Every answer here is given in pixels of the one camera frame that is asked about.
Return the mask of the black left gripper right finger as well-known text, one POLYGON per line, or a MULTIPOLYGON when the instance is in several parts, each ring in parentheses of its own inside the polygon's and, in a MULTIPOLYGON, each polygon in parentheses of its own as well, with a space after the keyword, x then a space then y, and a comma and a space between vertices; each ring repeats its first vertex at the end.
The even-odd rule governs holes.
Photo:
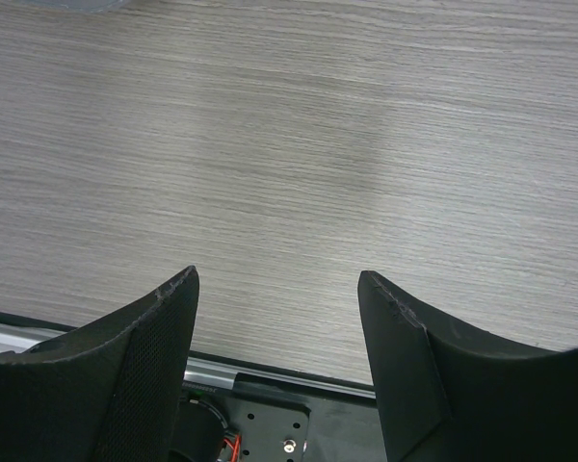
POLYGON ((578 461, 578 347, 494 335, 366 270, 359 312, 390 461, 578 461))

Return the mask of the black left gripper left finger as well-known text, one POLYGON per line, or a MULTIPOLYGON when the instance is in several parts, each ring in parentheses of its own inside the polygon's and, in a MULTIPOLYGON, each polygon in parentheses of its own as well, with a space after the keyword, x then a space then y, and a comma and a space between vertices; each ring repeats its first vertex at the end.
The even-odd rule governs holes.
POLYGON ((142 298, 0 352, 0 461, 164 461, 193 337, 187 267, 142 298))

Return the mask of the clear plastic bin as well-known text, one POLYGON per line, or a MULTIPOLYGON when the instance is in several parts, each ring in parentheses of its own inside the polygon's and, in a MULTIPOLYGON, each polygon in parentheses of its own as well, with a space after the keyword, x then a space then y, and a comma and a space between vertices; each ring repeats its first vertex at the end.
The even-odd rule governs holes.
POLYGON ((129 4, 130 0, 45 0, 39 3, 76 13, 105 13, 129 4))

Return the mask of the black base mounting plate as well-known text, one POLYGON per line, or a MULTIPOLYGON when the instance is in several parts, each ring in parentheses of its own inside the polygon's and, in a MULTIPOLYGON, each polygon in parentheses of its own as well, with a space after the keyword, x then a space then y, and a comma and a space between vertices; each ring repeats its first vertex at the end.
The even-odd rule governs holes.
POLYGON ((373 393, 240 373, 184 380, 170 461, 383 461, 373 393))

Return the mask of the aluminium frame rail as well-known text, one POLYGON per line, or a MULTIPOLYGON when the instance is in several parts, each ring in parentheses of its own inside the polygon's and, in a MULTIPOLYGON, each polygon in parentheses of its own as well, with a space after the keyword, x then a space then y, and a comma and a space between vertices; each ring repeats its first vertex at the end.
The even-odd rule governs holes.
MULTIPOLYGON (((71 326, 65 324, 0 312, 0 347, 22 350, 72 329, 71 326)), ((374 388, 368 385, 241 362, 193 350, 189 353, 184 379, 210 389, 231 390, 237 379, 246 376, 256 376, 362 398, 373 399, 375 397, 374 388)))

